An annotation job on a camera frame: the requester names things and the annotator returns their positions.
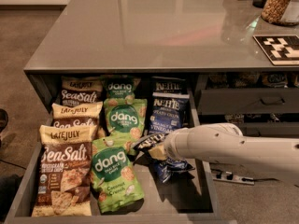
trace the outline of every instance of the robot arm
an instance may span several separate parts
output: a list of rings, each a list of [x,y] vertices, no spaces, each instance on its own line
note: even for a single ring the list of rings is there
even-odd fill
[[[217,123],[176,130],[164,140],[164,149],[174,160],[240,164],[299,185],[299,139],[247,137],[234,124]]]

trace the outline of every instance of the cabinet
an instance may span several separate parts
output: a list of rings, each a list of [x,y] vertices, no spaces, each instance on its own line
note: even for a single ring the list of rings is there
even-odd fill
[[[49,112],[58,97],[62,75],[111,73],[142,76],[144,89],[140,93],[146,90],[147,78],[152,75],[186,77],[194,96],[191,125],[199,124],[198,113],[297,112],[294,104],[298,90],[206,90],[206,76],[210,72],[299,71],[299,66],[273,66],[252,38],[297,34],[297,27],[271,25],[261,20],[260,14],[261,10],[253,7],[251,1],[71,0],[24,72]],[[282,126],[284,129],[279,129],[286,132],[287,126]],[[278,126],[272,128],[273,133],[278,130]],[[255,127],[244,129],[253,132]],[[35,193],[39,153],[37,146],[7,223],[37,221],[28,217],[28,203]],[[199,173],[194,174],[194,180],[203,191],[201,207],[207,207],[205,211],[166,210],[158,215],[149,207],[142,222],[235,223],[221,220],[209,164],[196,161],[196,166]],[[125,218],[138,222],[141,214],[145,213]],[[57,223],[123,220],[122,215],[55,218]]]

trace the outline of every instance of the glossy counter surface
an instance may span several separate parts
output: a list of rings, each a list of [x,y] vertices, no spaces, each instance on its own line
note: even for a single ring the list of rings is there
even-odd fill
[[[299,70],[274,66],[253,35],[298,35],[251,0],[71,0],[27,74]]]

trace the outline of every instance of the concrete floor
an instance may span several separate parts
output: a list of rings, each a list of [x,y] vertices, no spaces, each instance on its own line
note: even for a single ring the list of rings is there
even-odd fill
[[[38,129],[50,117],[23,67],[60,15],[59,10],[0,10],[0,108],[9,115],[2,133],[0,174],[23,175],[38,140]],[[241,166],[211,164],[256,179]],[[214,182],[223,219],[240,224],[299,223],[299,188],[280,181],[254,186]]]

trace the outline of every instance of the brown snack bag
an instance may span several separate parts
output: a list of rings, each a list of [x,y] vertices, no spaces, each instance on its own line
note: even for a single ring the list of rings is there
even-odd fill
[[[98,127],[96,138],[106,137],[106,132],[100,124],[102,107],[103,102],[81,104],[76,107],[53,103],[53,126],[56,128],[69,128],[73,126],[96,125]]]
[[[99,77],[62,77],[62,105],[75,107],[101,101],[103,86]]]
[[[40,127],[42,146],[32,217],[90,216],[90,169],[96,126]]]

